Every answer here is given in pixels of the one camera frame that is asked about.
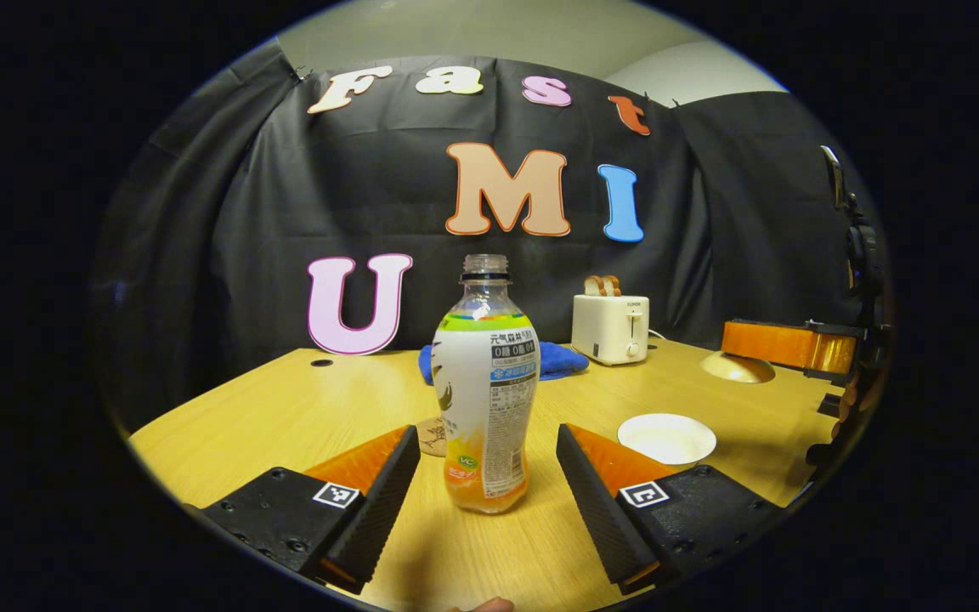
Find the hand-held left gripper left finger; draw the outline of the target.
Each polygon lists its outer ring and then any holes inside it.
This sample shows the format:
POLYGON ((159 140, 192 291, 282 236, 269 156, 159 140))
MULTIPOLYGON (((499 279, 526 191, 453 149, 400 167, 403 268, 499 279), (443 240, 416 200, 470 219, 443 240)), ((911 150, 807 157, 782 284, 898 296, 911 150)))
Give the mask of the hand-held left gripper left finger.
POLYGON ((291 572, 358 595, 420 457, 416 427, 396 428, 304 472, 264 470, 199 516, 291 572))

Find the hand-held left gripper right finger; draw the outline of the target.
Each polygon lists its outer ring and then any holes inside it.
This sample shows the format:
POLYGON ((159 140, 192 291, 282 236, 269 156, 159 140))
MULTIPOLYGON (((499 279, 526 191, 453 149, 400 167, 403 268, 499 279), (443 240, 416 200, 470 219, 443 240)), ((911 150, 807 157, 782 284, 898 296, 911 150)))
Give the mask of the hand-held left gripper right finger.
POLYGON ((573 423, 560 426, 556 454, 623 595, 690 580, 788 515, 715 467, 675 470, 573 423))

